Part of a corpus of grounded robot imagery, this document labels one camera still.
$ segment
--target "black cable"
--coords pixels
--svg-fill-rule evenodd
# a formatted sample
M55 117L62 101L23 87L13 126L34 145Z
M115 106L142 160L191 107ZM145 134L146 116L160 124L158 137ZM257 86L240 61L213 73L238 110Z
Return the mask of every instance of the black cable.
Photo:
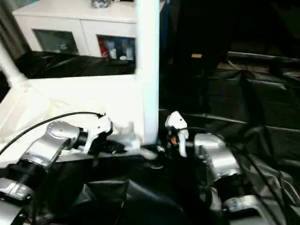
M262 173L262 171L258 168L258 166L255 164L255 162L244 152L241 151L236 151L237 154L241 154L245 157L245 159L247 159L248 162L250 162L250 164L255 168L255 170L258 172L259 176L261 177L261 179L263 180L263 182L265 183L265 185L268 187L268 189L270 190L270 192L272 193L274 200L277 202L277 204L279 205L284 217L285 217L285 221L287 222L286 219L286 215L285 215L285 209L283 207L283 204L280 201L280 198L277 196L277 194L275 193L275 191L273 190L273 188L270 186L270 184L268 183L266 177L264 176L264 174ZM260 197L260 195L256 192L256 190L254 189L254 187L252 187L252 191L255 193L255 195L257 197ZM278 218L275 216L274 212L269 208L269 206L261 200L261 203L263 204L263 206L267 209L267 211L270 213L270 215L272 216L273 220L275 221L275 223L277 225L281 225L281 223L279 222Z
M182 128L182 129L179 129L178 132L180 132L181 130L201 130L201 131L204 131L204 132L207 132L207 133L211 133L213 135L216 135L217 137L221 138L222 140L223 137L219 134L216 134L216 133L213 133L213 132L210 132L208 131L207 129L205 128L201 128L201 127L185 127L185 128ZM280 201L280 198L277 196L277 194L275 193L275 191L273 190L273 188L270 186L270 184L268 183L266 177L263 175L263 173L261 172L261 170L258 168L258 166L255 164L255 162L247 155L245 154L244 152L241 152L241 151L237 151L236 152L242 154L251 164L252 166L257 170L259 176L261 177L261 179L263 180L263 182L265 183L265 185L268 187L268 189L270 190L270 192L272 193L273 197L274 197L274 200L277 202L277 204L279 205L283 215L285 216L285 221L287 222L287 218L286 218L286 214L285 214L285 209L284 209L284 206L283 204L281 203ZM273 220L275 221L275 223L277 225L280 225L280 222L278 221L277 217L274 215L273 211L262 201L262 204L264 205L264 207L268 210L268 212L271 214Z
M212 134L212 135L214 135L214 136L217 136L218 138L220 138L221 140L224 141L224 137L223 137L222 135L217 134L217 133L215 133L215 132L213 132L213 131L209 131L209 130L206 129L206 128L201 128L201 127L185 127L185 128L178 129L178 130L177 130L177 134L178 134L180 131L182 131L182 130L201 130L201 131L203 131L203 132L205 132L205 133L210 133L210 134Z
M66 113L66 114L63 114L63 115L60 115L60 116L56 116L56 117L53 117L53 118L50 118L48 120L45 120L45 121L42 121L26 130L24 130L23 132L21 132L18 136L16 136L13 140L11 140L9 143L7 143L6 146L3 147L3 149L0 150L0 155L9 147L11 146L13 143L15 143L19 138L21 138L22 136L24 136L26 133L28 133L29 131L32 131L33 129L45 124L45 123L48 123L48 122L51 122L53 120L57 120L57 119L60 119L60 118L63 118L63 117L67 117L67 116L72 116L72 115L77 115L77 114L91 114L91 115L96 115L98 116L98 118L101 118L103 115L99 114L99 113L96 113L96 112L71 112L71 113Z

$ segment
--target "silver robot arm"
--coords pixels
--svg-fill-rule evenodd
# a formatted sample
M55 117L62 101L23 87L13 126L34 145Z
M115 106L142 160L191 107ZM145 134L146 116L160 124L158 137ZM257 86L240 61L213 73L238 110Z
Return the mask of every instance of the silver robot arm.
M165 126L169 129L171 137L169 146L175 145L182 157L187 157L186 147L192 147L195 150L194 157L205 164L207 185L217 189L223 212L232 218L245 213L243 219L230 220L231 225L252 224L253 217L248 215L252 215L253 211L260 218L259 225L276 224L268 210L252 194L251 188L245 186L245 177L240 166L221 138L214 134L201 133L196 134L193 141L186 140L188 139L187 123L178 112L173 112L167 118Z
M23 224L26 218L23 206L34 196L62 150L77 148L87 154L98 135L109 135L113 128L107 116L100 118L96 126L88 133L63 121L52 122L45 134L29 146L16 164L7 166L7 176L0 178L1 225Z

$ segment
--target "white cabinet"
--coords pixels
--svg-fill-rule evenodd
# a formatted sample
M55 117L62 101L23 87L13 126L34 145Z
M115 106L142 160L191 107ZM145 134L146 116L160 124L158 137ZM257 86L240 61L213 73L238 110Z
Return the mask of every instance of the white cabinet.
M122 41L123 38L130 40L130 38L136 37L136 24L134 23L103 22L90 20L82 20L81 23L91 56L101 57L99 38L103 38L105 41L105 39L109 39L109 37L122 37ZM114 49L118 50L116 41L113 42ZM108 44L106 44L105 46L109 51L110 47L108 46Z
M80 20L15 16L33 51L89 55Z
M96 9L91 7L91 0L40 0L15 10L13 15L33 51L101 57L99 42L103 41L108 55L112 49L116 58L135 53L134 2Z

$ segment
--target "red bottle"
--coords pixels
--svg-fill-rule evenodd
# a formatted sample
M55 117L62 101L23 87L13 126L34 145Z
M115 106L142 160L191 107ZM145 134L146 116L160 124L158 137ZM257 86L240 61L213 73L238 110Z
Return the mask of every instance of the red bottle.
M104 41L102 37L98 38L99 45L100 45L100 51L101 51L101 57L102 58L108 58L108 51L104 45Z

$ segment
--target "black plastic sheet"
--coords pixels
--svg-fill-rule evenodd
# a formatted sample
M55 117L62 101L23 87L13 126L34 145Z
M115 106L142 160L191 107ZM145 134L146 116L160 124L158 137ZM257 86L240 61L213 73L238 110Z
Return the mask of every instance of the black plastic sheet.
M135 68L127 62L37 52L17 65L29 78L132 74ZM221 134L277 221L297 225L299 99L297 77L230 70L178 76L166 70L160 75L160 139L173 110L190 127ZM200 198L208 193L205 176L196 159L164 154L153 162L113 157L57 163L40 190L37 224L226 224Z

